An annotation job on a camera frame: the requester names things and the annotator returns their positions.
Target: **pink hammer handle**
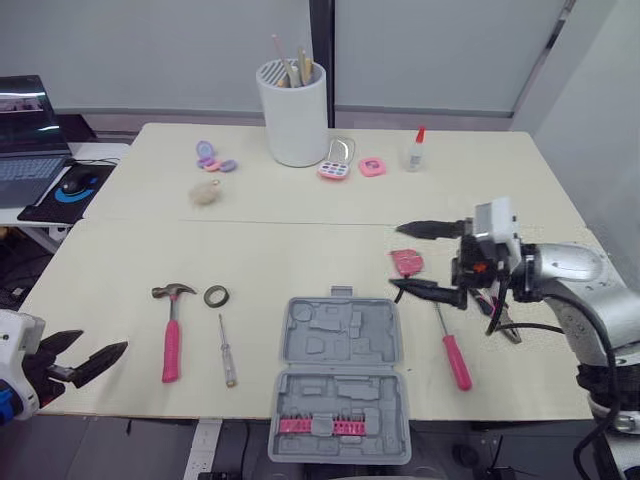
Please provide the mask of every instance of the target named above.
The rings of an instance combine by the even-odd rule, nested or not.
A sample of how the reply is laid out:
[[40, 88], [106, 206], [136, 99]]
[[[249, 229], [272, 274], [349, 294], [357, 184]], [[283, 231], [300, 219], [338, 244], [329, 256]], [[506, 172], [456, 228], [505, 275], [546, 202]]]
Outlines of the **pink hammer handle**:
[[164, 332], [164, 368], [162, 382], [175, 382], [180, 377], [180, 326], [169, 320]]
[[445, 335], [442, 339], [444, 346], [447, 349], [447, 356], [449, 357], [449, 364], [451, 365], [451, 371], [456, 379], [458, 388], [463, 391], [471, 390], [473, 383], [471, 382], [471, 375], [467, 365], [464, 363], [462, 353], [456, 343], [456, 337], [453, 335]]

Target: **pencil holder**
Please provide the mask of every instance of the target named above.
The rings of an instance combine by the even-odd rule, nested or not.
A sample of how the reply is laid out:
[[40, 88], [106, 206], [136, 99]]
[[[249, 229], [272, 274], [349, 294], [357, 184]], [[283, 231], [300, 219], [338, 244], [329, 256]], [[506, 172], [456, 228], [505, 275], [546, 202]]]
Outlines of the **pencil holder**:
[[[297, 67], [297, 61], [290, 63]], [[324, 159], [329, 149], [326, 73], [314, 63], [308, 85], [278, 87], [285, 76], [280, 60], [267, 62], [256, 72], [269, 149], [283, 165], [308, 167]]]

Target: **laptop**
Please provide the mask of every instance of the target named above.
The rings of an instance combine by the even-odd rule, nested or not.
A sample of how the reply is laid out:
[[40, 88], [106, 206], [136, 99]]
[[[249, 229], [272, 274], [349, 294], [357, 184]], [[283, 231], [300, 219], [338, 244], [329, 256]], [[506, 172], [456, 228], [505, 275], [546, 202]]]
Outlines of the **laptop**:
[[70, 157], [40, 77], [0, 77], [0, 208], [36, 203]]

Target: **pink screwdriver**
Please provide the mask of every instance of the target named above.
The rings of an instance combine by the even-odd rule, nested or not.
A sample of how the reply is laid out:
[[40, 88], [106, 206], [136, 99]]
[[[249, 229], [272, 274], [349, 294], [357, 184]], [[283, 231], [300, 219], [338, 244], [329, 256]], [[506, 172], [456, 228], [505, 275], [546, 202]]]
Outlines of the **pink screwdriver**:
[[440, 311], [440, 304], [434, 302], [433, 306], [438, 313], [438, 318], [440, 319], [442, 329], [444, 330], [444, 337], [442, 338], [442, 342], [447, 349], [449, 365], [451, 365], [451, 371], [453, 372], [453, 376], [456, 379], [458, 388], [463, 391], [471, 390], [471, 387], [473, 386], [471, 375], [469, 375], [467, 365], [464, 363], [464, 357], [462, 356], [462, 353], [458, 348], [456, 337], [454, 337], [453, 335], [449, 335], [449, 332], [447, 331], [447, 326], [444, 323], [444, 317], [442, 316], [442, 312]]

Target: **tool case foam insert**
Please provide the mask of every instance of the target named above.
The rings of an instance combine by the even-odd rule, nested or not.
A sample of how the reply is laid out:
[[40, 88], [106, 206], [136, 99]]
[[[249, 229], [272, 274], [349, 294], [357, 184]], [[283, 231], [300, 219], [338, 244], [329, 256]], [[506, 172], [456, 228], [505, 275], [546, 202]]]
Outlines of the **tool case foam insert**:
[[[393, 370], [401, 354], [398, 314], [390, 300], [356, 298], [351, 287], [333, 287], [331, 297], [291, 299], [282, 339], [289, 368], [276, 379], [271, 460], [407, 463], [406, 388]], [[282, 431], [288, 419], [303, 419], [307, 429]], [[336, 433], [341, 420], [363, 421], [364, 435]]]

